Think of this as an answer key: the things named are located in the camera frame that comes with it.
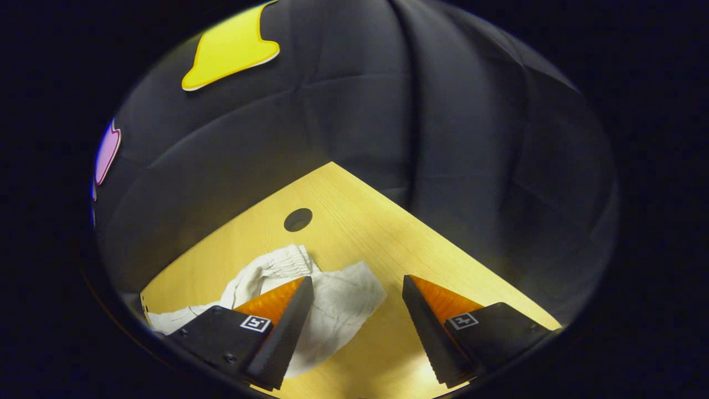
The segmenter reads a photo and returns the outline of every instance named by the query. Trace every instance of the white cloth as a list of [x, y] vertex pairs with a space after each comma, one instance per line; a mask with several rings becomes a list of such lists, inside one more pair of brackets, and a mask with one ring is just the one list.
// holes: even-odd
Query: white cloth
[[171, 334], [214, 305], [233, 309], [295, 278], [313, 279], [313, 306], [285, 378], [301, 375], [346, 345], [384, 301], [386, 293], [364, 261], [322, 272], [305, 246], [289, 245], [256, 258], [227, 284], [219, 301], [170, 313], [148, 312], [153, 329]]

